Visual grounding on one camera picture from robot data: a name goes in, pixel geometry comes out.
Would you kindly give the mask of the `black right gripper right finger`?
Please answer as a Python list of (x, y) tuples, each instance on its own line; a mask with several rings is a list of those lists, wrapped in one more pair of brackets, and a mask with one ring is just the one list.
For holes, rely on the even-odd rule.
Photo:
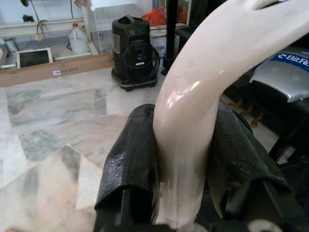
[(293, 192), (261, 143), (220, 100), (208, 159), (208, 184), (220, 217), (225, 216), (229, 191), (254, 180), (267, 180)]

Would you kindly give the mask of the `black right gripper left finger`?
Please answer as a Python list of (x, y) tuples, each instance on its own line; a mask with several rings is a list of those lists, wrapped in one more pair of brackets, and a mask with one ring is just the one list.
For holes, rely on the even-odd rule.
[(95, 204), (97, 224), (154, 223), (159, 177), (153, 132), (155, 106), (143, 104), (128, 116), (103, 167)]

